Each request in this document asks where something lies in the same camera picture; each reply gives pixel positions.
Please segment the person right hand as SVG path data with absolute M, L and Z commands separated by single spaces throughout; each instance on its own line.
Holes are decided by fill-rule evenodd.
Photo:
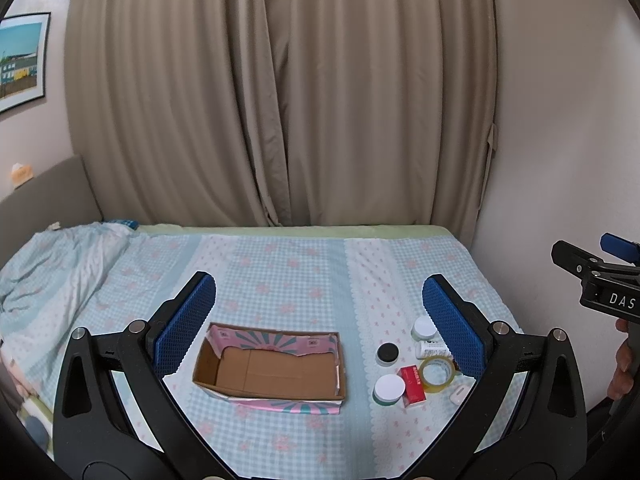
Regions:
M 630 372 L 633 360 L 634 354 L 628 346 L 628 340 L 625 340 L 616 351 L 616 369 L 608 384 L 608 397 L 613 401 L 618 401 L 626 396 L 634 386 L 634 378 Z

